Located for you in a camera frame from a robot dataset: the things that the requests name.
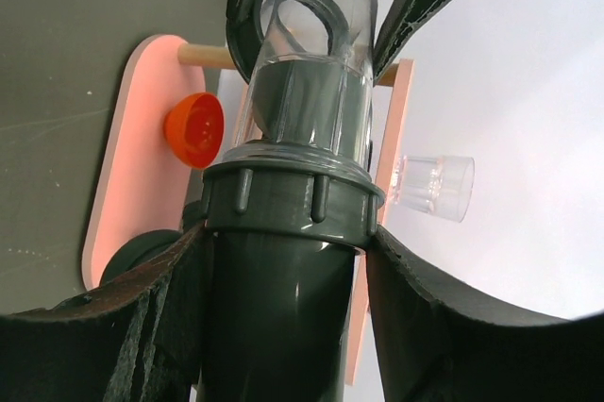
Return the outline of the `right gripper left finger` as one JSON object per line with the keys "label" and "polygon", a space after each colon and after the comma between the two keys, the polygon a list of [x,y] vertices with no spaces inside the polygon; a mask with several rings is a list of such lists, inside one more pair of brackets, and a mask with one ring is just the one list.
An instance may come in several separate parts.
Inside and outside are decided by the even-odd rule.
{"label": "right gripper left finger", "polygon": [[200,371],[204,228],[56,307],[1,318],[4,401],[187,401]]}

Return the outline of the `grey pvc tee fitting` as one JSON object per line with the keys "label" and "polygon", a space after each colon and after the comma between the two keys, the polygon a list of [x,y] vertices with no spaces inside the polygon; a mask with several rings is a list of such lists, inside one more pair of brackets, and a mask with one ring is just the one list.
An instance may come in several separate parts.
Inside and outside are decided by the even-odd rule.
{"label": "grey pvc tee fitting", "polygon": [[232,159],[203,175],[210,401],[339,401],[357,250],[384,195],[343,157]]}

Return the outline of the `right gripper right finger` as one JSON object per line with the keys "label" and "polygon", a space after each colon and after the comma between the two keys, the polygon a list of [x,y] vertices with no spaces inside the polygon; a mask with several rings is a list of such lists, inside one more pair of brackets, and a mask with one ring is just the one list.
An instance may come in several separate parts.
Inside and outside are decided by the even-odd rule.
{"label": "right gripper right finger", "polygon": [[569,321],[483,293],[384,227],[367,251],[388,401],[600,401],[603,316]]}

